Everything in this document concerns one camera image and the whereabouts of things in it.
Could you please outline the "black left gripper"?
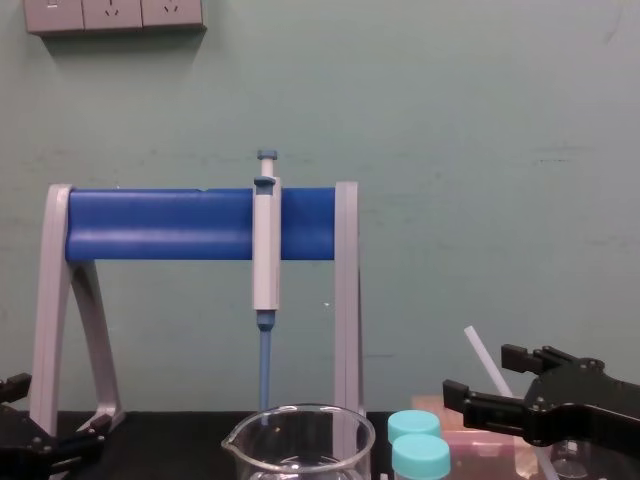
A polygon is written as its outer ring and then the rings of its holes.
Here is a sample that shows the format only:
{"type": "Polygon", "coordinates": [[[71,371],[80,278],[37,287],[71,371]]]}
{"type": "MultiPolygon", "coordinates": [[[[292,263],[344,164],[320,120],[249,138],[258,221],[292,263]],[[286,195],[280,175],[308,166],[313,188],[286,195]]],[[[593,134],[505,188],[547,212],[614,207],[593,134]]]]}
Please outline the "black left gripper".
{"type": "MultiPolygon", "coordinates": [[[[32,377],[20,373],[0,381],[0,402],[25,398],[32,377]]],[[[1,478],[48,479],[99,460],[108,436],[108,418],[98,417],[68,437],[52,437],[26,412],[1,406],[1,478]]]]}

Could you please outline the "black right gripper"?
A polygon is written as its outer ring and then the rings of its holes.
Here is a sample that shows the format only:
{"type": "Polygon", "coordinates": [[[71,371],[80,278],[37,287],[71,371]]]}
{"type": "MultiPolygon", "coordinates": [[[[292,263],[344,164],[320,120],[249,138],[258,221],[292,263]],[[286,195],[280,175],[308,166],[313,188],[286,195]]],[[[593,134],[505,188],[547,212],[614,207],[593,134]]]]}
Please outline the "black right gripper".
{"type": "Polygon", "coordinates": [[[602,361],[551,346],[529,351],[504,344],[501,365],[538,377],[523,401],[442,383],[444,407],[461,413],[466,428],[523,437],[536,446],[564,440],[639,445],[639,386],[606,375],[602,361]]]}

